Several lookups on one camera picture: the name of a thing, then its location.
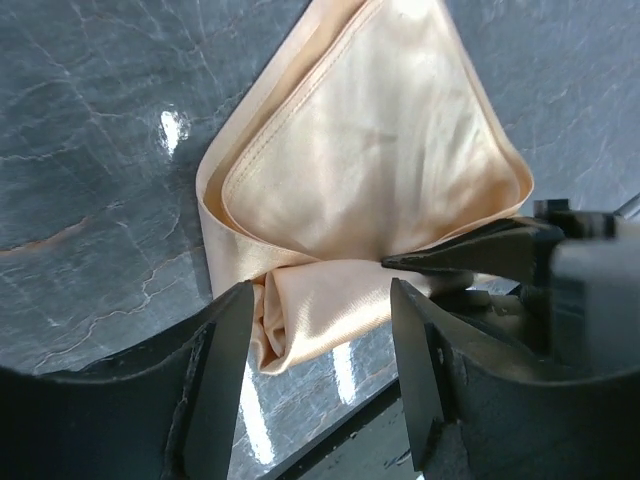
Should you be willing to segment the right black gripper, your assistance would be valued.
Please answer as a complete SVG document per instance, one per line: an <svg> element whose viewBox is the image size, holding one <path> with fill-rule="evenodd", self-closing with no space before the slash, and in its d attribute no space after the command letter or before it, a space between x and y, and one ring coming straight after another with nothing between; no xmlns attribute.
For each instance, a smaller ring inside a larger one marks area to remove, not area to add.
<svg viewBox="0 0 640 480"><path fill-rule="evenodd" d="M450 313L491 305L486 291L469 289L471 273L454 271L544 277L555 363L581 373L637 369L639 200L612 212L574 210L567 199L537 200L534 217L499 219L434 247L386 257L381 265L435 272L430 299Z"/></svg>

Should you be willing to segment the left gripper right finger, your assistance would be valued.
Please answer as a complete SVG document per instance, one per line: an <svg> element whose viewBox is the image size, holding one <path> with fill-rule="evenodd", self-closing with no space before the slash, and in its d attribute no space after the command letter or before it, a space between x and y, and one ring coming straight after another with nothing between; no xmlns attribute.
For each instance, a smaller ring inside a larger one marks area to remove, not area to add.
<svg viewBox="0 0 640 480"><path fill-rule="evenodd" d="M414 467L427 479L635 479L639 370L553 361L519 294L450 313L394 279L391 313Z"/></svg>

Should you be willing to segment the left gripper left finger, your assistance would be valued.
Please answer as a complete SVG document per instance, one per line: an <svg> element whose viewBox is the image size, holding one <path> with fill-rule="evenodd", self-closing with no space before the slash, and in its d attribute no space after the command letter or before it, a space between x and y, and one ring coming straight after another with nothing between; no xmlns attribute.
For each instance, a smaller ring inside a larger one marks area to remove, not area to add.
<svg viewBox="0 0 640 480"><path fill-rule="evenodd" d="M223 479L253 320L242 282L79 371L1 371L5 479Z"/></svg>

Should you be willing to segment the peach satin napkin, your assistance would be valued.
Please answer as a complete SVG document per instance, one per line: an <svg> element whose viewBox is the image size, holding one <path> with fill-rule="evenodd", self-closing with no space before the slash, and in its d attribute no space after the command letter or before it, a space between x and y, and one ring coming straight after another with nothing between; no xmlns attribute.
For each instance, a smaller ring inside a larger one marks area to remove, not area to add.
<svg viewBox="0 0 640 480"><path fill-rule="evenodd" d="M212 290L278 375L390 317L384 257L514 216L533 176L441 1L314 1L196 175Z"/></svg>

